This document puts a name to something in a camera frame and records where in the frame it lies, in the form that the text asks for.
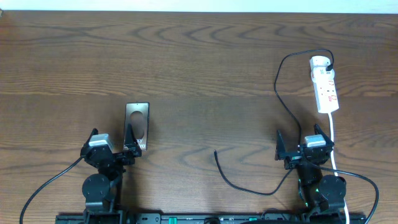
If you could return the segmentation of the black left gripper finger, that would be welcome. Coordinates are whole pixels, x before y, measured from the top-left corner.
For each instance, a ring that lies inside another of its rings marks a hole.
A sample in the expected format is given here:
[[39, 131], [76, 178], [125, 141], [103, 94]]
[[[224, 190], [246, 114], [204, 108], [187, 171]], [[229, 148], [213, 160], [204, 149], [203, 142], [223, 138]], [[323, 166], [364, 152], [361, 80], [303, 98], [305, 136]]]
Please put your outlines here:
[[93, 130], [90, 133], [90, 136], [88, 137], [88, 139], [86, 140], [86, 142], [83, 145], [83, 148], [88, 148], [89, 147], [89, 143], [90, 143], [90, 139], [94, 136], [98, 134], [98, 130], [96, 128], [93, 128]]
[[138, 144], [137, 139], [134, 137], [131, 124], [127, 125], [124, 133], [123, 151], [130, 152], [133, 157], [141, 157], [142, 150]]

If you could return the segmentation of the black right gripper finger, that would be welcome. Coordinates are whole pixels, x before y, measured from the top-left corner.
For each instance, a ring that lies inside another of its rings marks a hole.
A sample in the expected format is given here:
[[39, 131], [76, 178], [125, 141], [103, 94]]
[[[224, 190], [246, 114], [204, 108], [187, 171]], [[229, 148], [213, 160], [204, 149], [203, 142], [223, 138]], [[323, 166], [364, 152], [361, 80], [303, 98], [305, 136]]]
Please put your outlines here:
[[275, 160], [284, 160], [286, 158], [286, 150], [284, 140], [282, 139], [281, 132], [277, 130], [277, 143], [275, 149]]
[[318, 124], [314, 124], [313, 128], [314, 128], [314, 133], [317, 136], [322, 136], [325, 142], [324, 143], [325, 146], [333, 146], [333, 141], [330, 139], [329, 136], [325, 134], [325, 132], [321, 129], [321, 127]]

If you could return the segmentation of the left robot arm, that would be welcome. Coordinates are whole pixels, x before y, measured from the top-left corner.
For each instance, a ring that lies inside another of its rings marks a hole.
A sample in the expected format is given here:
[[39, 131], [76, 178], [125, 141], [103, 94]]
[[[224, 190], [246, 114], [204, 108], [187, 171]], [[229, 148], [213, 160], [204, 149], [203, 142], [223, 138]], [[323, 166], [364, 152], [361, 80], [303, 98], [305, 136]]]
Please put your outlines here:
[[133, 165], [142, 150], [129, 124], [125, 132], [125, 149], [113, 152], [108, 134], [99, 134], [95, 128], [84, 143], [80, 156], [98, 170], [82, 185], [85, 197], [83, 223], [134, 223], [134, 216], [120, 206], [125, 167]]

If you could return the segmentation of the gold Samsung Galaxy smartphone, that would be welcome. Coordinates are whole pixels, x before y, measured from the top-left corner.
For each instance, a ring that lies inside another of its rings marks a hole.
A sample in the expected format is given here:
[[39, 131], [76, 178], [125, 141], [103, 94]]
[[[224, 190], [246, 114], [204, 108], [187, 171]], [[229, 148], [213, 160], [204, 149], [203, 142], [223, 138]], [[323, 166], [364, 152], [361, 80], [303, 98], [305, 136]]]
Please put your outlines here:
[[124, 133], [127, 125], [131, 124], [134, 137], [142, 151], [147, 150], [149, 133], [150, 103], [132, 102], [126, 104]]

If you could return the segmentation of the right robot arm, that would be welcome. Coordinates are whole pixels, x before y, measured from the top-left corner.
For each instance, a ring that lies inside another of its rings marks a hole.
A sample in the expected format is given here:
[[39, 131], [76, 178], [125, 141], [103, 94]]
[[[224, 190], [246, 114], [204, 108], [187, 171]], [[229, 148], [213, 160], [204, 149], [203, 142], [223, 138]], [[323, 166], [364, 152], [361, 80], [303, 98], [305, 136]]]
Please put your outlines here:
[[277, 131], [275, 149], [275, 160], [283, 160], [286, 170], [297, 171], [298, 192], [307, 207], [300, 219], [307, 223], [312, 215], [335, 213], [344, 208], [346, 195], [345, 179], [333, 174], [323, 175], [320, 168], [331, 157], [334, 142], [317, 124], [314, 132], [305, 137], [296, 151], [288, 152], [281, 132]]

